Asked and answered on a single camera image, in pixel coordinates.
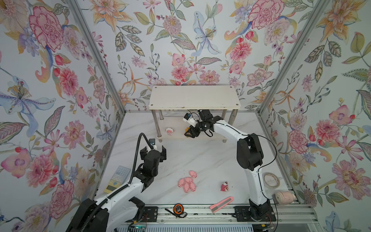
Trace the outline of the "yellow-haired princess toy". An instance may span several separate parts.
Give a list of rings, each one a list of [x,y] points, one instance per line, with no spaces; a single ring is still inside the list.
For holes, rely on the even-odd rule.
[[[185,136],[186,136],[186,137],[193,138],[193,135],[192,135],[191,132],[189,132],[189,131],[185,133]]]

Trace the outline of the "pink round pig toy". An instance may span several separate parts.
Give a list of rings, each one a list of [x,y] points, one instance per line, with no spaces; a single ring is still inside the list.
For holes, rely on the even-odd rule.
[[[166,133],[169,135],[169,136],[172,136],[174,134],[174,129],[173,128],[170,128],[170,127],[167,127],[165,129]]]

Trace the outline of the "white two-tier shelf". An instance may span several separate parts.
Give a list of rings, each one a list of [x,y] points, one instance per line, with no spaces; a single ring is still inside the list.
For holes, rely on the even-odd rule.
[[[186,113],[210,110],[225,118],[231,112],[228,123],[233,124],[241,103],[233,86],[154,86],[149,101],[157,133],[157,139],[188,139],[184,136],[189,124],[183,121]],[[174,129],[169,136],[165,129]]]

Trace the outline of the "small red pink figurine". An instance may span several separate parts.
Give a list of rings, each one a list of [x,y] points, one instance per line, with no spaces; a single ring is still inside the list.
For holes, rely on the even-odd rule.
[[[222,192],[229,192],[229,184],[228,184],[227,181],[221,184],[221,191]]]

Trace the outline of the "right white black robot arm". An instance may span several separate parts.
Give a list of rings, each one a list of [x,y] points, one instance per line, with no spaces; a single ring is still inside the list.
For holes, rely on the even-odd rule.
[[[263,217],[273,208],[262,184],[261,169],[264,167],[264,154],[259,140],[260,136],[255,133],[242,132],[222,117],[214,117],[209,110],[199,110],[198,116],[198,120],[194,119],[192,113],[186,113],[183,117],[183,121],[189,124],[185,136],[197,138],[202,132],[209,131],[210,133],[207,134],[209,137],[217,133],[236,144],[236,159],[240,167],[245,170],[250,190],[248,216],[254,221],[263,220]]]

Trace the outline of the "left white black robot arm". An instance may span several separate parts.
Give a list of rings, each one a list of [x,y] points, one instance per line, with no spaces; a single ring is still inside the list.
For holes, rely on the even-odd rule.
[[[97,200],[86,199],[79,206],[66,231],[111,232],[124,222],[138,222],[145,215],[145,203],[137,195],[146,190],[158,175],[158,166],[166,160],[166,148],[162,151],[143,148],[140,151],[143,165],[128,181],[111,193]]]

